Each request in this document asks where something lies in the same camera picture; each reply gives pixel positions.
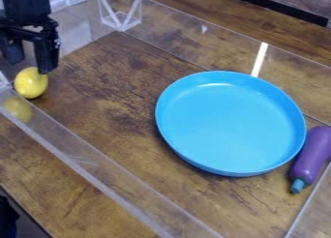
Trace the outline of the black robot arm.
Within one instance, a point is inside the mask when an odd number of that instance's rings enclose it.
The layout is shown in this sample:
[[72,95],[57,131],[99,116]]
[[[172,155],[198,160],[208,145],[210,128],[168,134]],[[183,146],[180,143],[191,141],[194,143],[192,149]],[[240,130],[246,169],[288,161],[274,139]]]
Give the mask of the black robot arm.
[[47,74],[59,66],[59,23],[49,18],[49,0],[3,0],[0,9],[0,52],[12,65],[24,59],[23,42],[33,44],[37,71]]

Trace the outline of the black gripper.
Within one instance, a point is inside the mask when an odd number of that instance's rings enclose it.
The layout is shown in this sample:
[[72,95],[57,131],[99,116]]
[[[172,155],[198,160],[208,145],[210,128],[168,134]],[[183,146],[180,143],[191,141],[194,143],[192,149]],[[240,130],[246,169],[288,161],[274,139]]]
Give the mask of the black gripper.
[[49,17],[32,21],[19,21],[0,16],[0,51],[15,65],[24,59],[21,40],[35,42],[33,52],[40,74],[47,74],[59,66],[61,41],[59,23]]

